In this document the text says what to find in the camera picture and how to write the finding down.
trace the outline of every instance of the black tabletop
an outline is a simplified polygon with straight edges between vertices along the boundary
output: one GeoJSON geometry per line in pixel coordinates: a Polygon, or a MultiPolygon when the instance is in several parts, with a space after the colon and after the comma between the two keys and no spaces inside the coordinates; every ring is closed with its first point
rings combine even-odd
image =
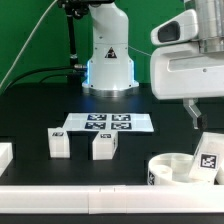
{"type": "MultiPolygon", "coordinates": [[[[201,99],[208,132],[224,133],[224,100],[201,99]]],[[[83,95],[74,85],[21,84],[0,97],[0,142],[12,142],[14,159],[0,185],[146,185],[148,161],[168,152],[193,154],[202,132],[193,129],[182,100],[159,101],[149,85],[122,98],[83,95]],[[120,132],[113,160],[93,161],[97,132],[69,132],[71,158],[51,159],[48,128],[62,127],[68,113],[147,113],[153,133],[120,132]]],[[[222,214],[1,215],[5,223],[223,223],[222,214]]]]}

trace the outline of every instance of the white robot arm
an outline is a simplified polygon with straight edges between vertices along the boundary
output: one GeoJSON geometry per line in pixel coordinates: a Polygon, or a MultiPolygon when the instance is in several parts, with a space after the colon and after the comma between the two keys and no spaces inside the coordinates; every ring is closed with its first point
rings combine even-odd
{"type": "Polygon", "coordinates": [[[197,98],[224,96],[224,1],[184,3],[184,13],[151,32],[162,46],[151,58],[152,90],[158,99],[183,99],[194,127],[203,129],[197,98]]]}
{"type": "Polygon", "coordinates": [[[84,92],[119,97],[135,92],[134,63],[128,55],[128,17],[114,3],[90,6],[93,55],[88,62],[84,92]]]}

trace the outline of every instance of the white platform edge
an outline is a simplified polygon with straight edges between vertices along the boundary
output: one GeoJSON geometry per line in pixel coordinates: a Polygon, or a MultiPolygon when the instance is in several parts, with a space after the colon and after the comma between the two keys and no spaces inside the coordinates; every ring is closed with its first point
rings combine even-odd
{"type": "Polygon", "coordinates": [[[0,213],[221,213],[224,186],[0,186],[0,213]]]}

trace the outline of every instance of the green backdrop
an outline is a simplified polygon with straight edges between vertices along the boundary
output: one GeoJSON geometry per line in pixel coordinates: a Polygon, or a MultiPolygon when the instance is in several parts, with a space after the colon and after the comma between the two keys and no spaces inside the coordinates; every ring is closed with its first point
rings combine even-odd
{"type": "MultiPolygon", "coordinates": [[[[0,80],[52,1],[0,1],[0,80]]],[[[150,31],[184,10],[180,0],[116,0],[115,3],[129,17],[129,45],[146,53],[152,53],[155,49],[150,41],[150,31]]],[[[74,21],[74,24],[79,60],[86,63],[92,54],[91,17],[88,15],[74,21]]],[[[135,61],[136,80],[150,82],[150,57],[132,49],[129,49],[129,55],[135,61]]],[[[64,10],[55,5],[35,33],[9,80],[32,69],[62,65],[69,65],[67,23],[64,10]]],[[[23,82],[37,82],[41,77],[35,75],[23,82]]],[[[53,78],[49,81],[64,80],[53,78]]]]}

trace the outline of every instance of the white box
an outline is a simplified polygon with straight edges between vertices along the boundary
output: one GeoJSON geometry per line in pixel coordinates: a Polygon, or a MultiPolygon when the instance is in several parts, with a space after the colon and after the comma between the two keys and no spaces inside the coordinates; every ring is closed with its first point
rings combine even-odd
{"type": "Polygon", "coordinates": [[[70,158],[69,138],[62,128],[48,128],[48,141],[51,158],[70,158]]]}
{"type": "Polygon", "coordinates": [[[93,160],[112,159],[118,146],[118,132],[100,131],[92,146],[93,160]]]}
{"type": "Polygon", "coordinates": [[[204,132],[189,172],[192,179],[214,182],[224,160],[224,135],[204,132]]]}
{"type": "Polygon", "coordinates": [[[0,143],[0,176],[12,161],[12,143],[0,143]]]}

